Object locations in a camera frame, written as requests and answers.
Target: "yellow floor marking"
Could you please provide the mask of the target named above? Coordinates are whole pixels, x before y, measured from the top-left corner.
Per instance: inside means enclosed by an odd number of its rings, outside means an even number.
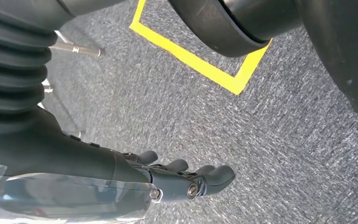
[[[130,25],[132,30],[155,45],[170,52],[180,61],[226,88],[230,92],[238,95],[245,89],[246,84],[266,52],[268,45],[258,51],[248,54],[238,73],[235,77],[233,77],[140,23],[145,3],[146,0],[139,0],[134,19]]]

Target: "black robotic arm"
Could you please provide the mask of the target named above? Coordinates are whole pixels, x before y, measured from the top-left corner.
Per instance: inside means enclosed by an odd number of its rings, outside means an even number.
[[[48,47],[57,39],[54,30],[75,16],[118,2],[121,1],[0,0],[0,166],[6,167],[3,178],[13,183],[16,177],[39,173],[152,183],[157,189],[150,197],[156,202],[190,200],[220,192],[235,178],[228,166],[205,166],[187,172],[184,160],[166,166],[150,165],[158,159],[155,152],[122,154],[84,143],[64,134],[55,117],[37,106],[44,97],[41,82],[47,77],[45,64],[51,59]],[[28,182],[12,185],[23,190],[11,191],[10,197],[16,198],[16,192],[25,191]],[[1,189],[0,206],[21,207],[7,206],[1,200],[8,191],[7,187]],[[29,193],[21,197],[29,198]],[[120,203],[121,209],[135,209],[132,206],[136,202]]]

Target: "black plastic housing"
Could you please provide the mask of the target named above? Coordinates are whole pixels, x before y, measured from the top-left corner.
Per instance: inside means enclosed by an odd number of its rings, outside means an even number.
[[[207,46],[228,57],[249,54],[303,23],[334,83],[358,113],[358,1],[169,2]]]

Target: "robotic hand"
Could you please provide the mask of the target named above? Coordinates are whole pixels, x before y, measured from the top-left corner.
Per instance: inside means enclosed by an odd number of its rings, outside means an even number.
[[[120,0],[0,0],[0,224],[110,223],[145,217],[153,203],[216,194],[228,166],[187,172],[184,160],[122,154],[62,132],[44,97],[48,46],[77,15]]]

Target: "metal screw head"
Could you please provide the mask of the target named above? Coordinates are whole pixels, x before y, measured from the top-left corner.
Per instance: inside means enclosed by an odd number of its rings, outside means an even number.
[[[193,199],[197,196],[197,193],[198,193],[198,186],[195,183],[190,184],[187,190],[187,196],[190,199]]]
[[[160,192],[157,189],[152,189],[149,195],[151,198],[157,199],[160,196]]]

